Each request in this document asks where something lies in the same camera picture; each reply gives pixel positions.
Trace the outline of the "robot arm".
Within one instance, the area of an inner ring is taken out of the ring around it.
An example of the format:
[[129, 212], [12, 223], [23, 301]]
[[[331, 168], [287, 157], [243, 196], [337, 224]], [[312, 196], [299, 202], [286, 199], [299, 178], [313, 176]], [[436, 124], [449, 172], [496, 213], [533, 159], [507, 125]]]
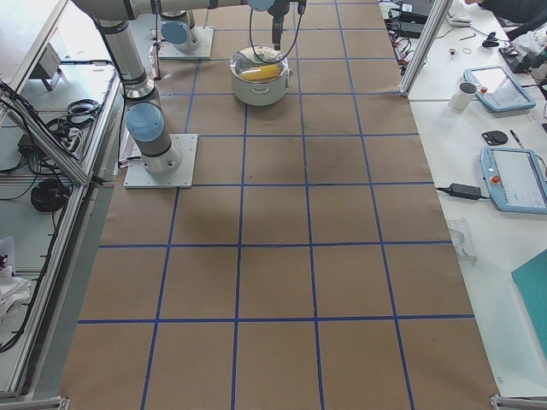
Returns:
[[141, 152], [141, 161], [150, 174], [170, 174], [176, 170], [182, 154], [165, 129], [159, 94], [154, 80], [140, 59], [128, 22], [140, 15], [167, 15], [194, 9], [218, 9], [248, 5], [256, 12], [268, 12], [272, 18], [272, 41], [280, 49], [283, 22], [289, 1], [76, 1], [99, 31], [124, 87], [127, 103], [126, 128]]
[[169, 42], [176, 50], [190, 52], [200, 41], [195, 29], [196, 22], [191, 10], [166, 12], [160, 14], [162, 38]]

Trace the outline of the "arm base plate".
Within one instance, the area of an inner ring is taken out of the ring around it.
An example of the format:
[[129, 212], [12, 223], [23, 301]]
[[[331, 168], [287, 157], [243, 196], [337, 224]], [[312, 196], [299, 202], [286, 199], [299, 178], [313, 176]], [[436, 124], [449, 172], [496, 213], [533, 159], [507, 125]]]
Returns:
[[159, 58], [163, 60], [209, 59], [215, 29], [212, 26], [162, 25], [162, 45]]
[[137, 145], [126, 169], [124, 187], [127, 189], [167, 189], [192, 187], [196, 164], [198, 135], [170, 134], [171, 147], [161, 156], [142, 155]]

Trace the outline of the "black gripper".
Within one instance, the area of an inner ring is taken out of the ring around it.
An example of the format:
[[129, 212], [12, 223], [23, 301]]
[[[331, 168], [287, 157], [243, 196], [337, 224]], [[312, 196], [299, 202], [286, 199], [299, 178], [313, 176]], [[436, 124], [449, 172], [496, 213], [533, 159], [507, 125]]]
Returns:
[[283, 10], [270, 10], [269, 14], [272, 16], [272, 44], [276, 44], [276, 50], [281, 50], [285, 12]]

